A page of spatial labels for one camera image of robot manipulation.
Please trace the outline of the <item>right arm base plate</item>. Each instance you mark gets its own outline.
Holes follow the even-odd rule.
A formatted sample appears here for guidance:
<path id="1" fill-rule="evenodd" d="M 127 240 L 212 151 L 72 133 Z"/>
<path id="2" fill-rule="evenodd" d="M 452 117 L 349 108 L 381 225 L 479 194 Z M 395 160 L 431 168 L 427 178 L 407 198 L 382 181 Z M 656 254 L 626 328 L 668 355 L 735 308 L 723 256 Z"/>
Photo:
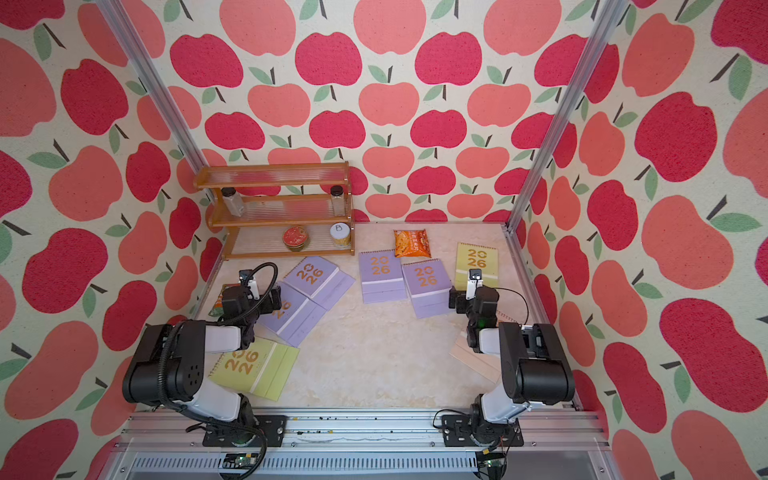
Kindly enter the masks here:
<path id="1" fill-rule="evenodd" d="M 523 447 L 525 444 L 519 421 L 494 424 L 469 416 L 442 415 L 437 429 L 443 435 L 446 447 L 477 447 L 493 450 L 496 447 Z"/>

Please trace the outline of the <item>pink 2026 calendar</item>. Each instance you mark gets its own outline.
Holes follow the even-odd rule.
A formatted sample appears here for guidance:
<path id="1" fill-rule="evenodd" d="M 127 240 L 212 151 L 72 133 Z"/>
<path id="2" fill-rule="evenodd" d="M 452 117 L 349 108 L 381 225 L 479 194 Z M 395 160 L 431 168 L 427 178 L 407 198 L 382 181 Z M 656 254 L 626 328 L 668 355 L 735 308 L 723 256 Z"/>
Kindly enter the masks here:
<path id="1" fill-rule="evenodd" d="M 493 383 L 497 383 L 501 379 L 500 358 L 496 355 L 474 352 L 468 346 L 465 332 L 460 332 L 457 335 L 454 345 L 450 349 L 450 355 Z"/>

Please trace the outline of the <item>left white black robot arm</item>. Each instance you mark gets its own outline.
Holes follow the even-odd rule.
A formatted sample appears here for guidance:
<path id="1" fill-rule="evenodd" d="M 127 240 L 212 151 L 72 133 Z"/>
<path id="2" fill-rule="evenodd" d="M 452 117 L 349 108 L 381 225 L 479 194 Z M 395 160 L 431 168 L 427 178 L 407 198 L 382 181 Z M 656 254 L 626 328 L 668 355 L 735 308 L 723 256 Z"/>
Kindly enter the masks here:
<path id="1" fill-rule="evenodd" d="M 189 432 L 204 432 L 205 447 L 280 447 L 284 416 L 257 416 L 249 399 L 207 377 L 208 354 L 222 353 L 222 373 L 249 378 L 263 364 L 253 326 L 262 314 L 282 307 L 281 288 L 255 297 L 248 285 L 232 286 L 222 297 L 219 323 L 184 320 L 152 326 L 142 334 L 125 374 L 122 394 L 132 404 L 164 407 L 194 421 Z"/>

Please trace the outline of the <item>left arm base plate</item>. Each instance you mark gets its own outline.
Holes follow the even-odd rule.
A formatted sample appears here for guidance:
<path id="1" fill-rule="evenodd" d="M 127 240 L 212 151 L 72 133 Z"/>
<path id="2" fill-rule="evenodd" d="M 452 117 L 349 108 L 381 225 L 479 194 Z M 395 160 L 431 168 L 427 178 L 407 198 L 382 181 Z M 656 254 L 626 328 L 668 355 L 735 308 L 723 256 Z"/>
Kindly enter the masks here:
<path id="1" fill-rule="evenodd" d="M 256 415 L 245 423 L 216 420 L 207 423 L 202 444 L 218 448 L 255 448 L 263 444 L 280 447 L 283 443 L 287 417 L 284 415 Z"/>

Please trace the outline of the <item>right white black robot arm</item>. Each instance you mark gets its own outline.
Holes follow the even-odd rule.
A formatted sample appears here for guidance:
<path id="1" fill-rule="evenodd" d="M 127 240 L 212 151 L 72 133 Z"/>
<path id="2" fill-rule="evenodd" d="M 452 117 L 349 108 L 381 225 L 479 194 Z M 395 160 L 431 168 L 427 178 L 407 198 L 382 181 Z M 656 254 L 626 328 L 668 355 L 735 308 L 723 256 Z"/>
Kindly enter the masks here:
<path id="1" fill-rule="evenodd" d="M 468 347 L 475 354 L 498 358 L 500 379 L 493 390 L 476 397 L 468 413 L 440 417 L 447 447 L 521 446 L 517 418 L 524 411 L 535 404 L 568 402 L 575 394 L 573 373 L 555 328 L 500 322 L 499 298 L 498 291 L 487 286 L 476 287 L 472 294 L 450 291 L 449 306 L 468 319 Z"/>

